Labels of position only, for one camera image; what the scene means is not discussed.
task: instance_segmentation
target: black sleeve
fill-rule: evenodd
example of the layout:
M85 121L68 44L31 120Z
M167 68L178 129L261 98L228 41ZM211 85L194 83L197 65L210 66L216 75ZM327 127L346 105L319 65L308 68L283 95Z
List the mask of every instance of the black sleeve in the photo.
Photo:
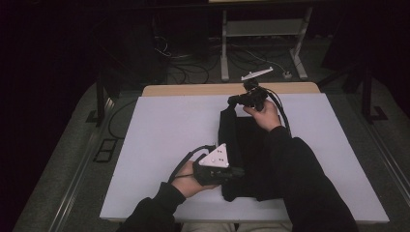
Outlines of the black sleeve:
M172 232L173 214L185 200L185 196L171 184L161 183L157 195L153 199L141 200L117 232Z
M348 207L302 139L277 127L267 135L265 146L294 232L358 231Z

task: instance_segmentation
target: white desk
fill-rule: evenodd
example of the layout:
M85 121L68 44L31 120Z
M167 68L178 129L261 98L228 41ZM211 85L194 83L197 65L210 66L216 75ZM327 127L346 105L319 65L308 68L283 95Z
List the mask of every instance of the white desk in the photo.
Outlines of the white desk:
M288 87L292 84L298 86L298 83L286 84ZM185 88L194 89L200 86ZM202 87L206 89L212 86L218 88L223 85ZM231 93L228 94L139 98L102 206L101 218L126 219L141 199L153 197L157 193L160 182L168 179L172 170L189 151L218 141L220 111L227 107L226 101ZM279 96L292 134L302 137L309 144L355 220L389 221L326 95ZM238 116L248 116L241 106L237 107L237 113ZM177 221L289 220L280 199L256 202L252 198L237 198L233 202L226 202L221 196L220 188L200 192L188 199L178 207L174 216Z

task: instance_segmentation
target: gray carpet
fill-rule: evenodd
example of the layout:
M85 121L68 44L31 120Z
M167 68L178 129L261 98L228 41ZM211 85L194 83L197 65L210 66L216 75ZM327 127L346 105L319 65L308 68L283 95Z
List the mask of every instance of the gray carpet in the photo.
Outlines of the gray carpet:
M304 43L301 57L309 76L308 81L317 82L332 73L332 71L320 68L329 42L327 39L316 39ZM272 58L272 61L282 64L294 74L291 81L300 81L291 66L290 57L285 53L290 44L292 41L274 44L272 50L275 54L265 55L267 57L269 55L276 56ZM186 64L187 61L189 59L176 64ZM208 83L220 83L218 55L202 62L201 66L210 69ZM230 82L240 82L240 76L246 75L249 70L262 70L270 66L273 65L262 64L262 62L257 65L240 63L235 59L232 63L231 60L229 63ZM259 81L286 81L281 77L281 71L278 67L273 66L273 68L275 69L274 74L261 76ZM197 83L206 78L205 72L190 72L190 76L185 79L185 82ZM184 75L180 70L169 70L168 84L180 83L183 79ZM322 91L327 93L362 168L391 220L387 224L360 225L360 230L366 232L408 231L410 228L410 208L386 168L381 153L369 134L368 125L363 120L362 115L358 113L360 112L361 93L358 91L352 95L343 94L341 91L343 80L342 77L328 84ZM93 158L100 149L102 141L113 138L108 129L108 123L112 116L111 133L118 137L125 136L128 122L132 116L134 101L138 96L139 93L124 93L115 100L115 104L107 107L106 119L100 128L95 128L95 123L86 123L89 113L96 109L95 87L90 87L78 103L60 143L15 227L15 231L47 231L58 213L61 202L67 200L65 198L67 190L69 187L73 188L71 186L72 179L78 174L81 174L81 178L79 178L79 185L74 187L74 198L71 201L64 201L73 204L64 208L68 210L67 217L61 218L59 220L61 226L57 227L60 228L60 231L102 232L115 231L118 228L118 223L99 219L99 214L123 140L118 139L110 162L93 162ZM410 177L410 161L408 160L410 159L408 156L408 151L410 151L410 121L396 106L389 91L377 81L373 82L372 96L372 105L381 106L389 117L388 121L375 122L372 128L379 131L405 175ZM86 160L87 164L81 166L82 160Z

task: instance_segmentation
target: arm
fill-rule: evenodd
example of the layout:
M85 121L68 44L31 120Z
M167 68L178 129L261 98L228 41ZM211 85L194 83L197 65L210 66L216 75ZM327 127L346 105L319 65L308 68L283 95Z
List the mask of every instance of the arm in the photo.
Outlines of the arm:
M192 173L192 161L188 161L177 176ZM215 187L203 187L192 176L175 178L171 184L161 183L157 195L141 200L117 232L172 232L175 222L173 214L177 207L184 203L186 198Z
M302 139L289 136L271 102L265 101L264 106L261 112L248 107L244 110L269 132L265 146L270 149L276 183L293 231L358 231L349 209L309 146Z

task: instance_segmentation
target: person's left hand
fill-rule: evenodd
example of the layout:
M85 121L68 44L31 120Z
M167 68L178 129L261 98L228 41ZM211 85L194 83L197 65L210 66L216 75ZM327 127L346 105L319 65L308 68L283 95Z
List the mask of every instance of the person's left hand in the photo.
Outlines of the person's left hand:
M179 172L176 175L176 176L183 176L183 175L189 175L189 176L175 178L175 180L171 183L171 185L174 186L177 190L179 190L186 198L192 197L202 190L214 189L217 187L217 186L199 185L199 183L195 180L193 175L191 175L193 173L192 164L193 164L193 161L191 160L187 161L184 164L184 166L181 167L181 170L179 170Z

